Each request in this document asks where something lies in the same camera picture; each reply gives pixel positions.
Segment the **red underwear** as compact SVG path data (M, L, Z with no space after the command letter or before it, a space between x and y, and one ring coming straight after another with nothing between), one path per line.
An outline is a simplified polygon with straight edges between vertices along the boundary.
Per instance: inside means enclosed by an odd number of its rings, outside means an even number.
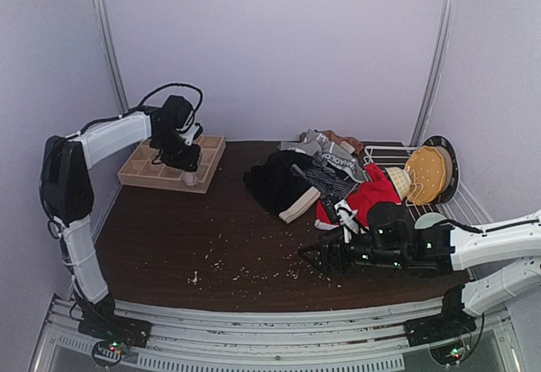
M369 210L380 202L401 204L401 199L392 181L385 175L385 172L375 163L364 166L365 172L370 180L363 182L358 189L346 197L349 207L357 212L356 218L364 226L368 226L367 214Z

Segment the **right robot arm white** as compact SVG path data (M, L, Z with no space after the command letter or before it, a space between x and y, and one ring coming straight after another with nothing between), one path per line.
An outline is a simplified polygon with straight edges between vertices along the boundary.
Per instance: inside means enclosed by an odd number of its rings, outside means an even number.
M477 318L540 283L540 214L468 226L430 212L414 219L408 208L374 205L362 225L345 205L335 209L337 229L298 255L324 275L352 266L393 268L421 278L448 276L507 261L498 271L445 293L442 312Z

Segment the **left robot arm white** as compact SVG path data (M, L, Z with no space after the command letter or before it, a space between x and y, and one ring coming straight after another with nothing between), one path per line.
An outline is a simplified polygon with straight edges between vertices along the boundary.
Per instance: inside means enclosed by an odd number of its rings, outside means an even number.
M119 151L149 140L158 161L168 167L195 172L203 129L196 120L200 104L170 95L160 107L144 102L109 118L98 118L68 136L54 135L45 144L39 197L50 234L60 243L63 263L70 272L80 302L90 311L114 301L97 259L91 213L95 194L90 170Z

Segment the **pink and white underwear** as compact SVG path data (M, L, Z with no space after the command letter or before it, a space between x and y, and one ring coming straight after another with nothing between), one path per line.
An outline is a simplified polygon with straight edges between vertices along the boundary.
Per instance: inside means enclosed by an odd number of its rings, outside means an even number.
M194 188L199 184L199 177L196 172L183 172L181 181L188 188Z

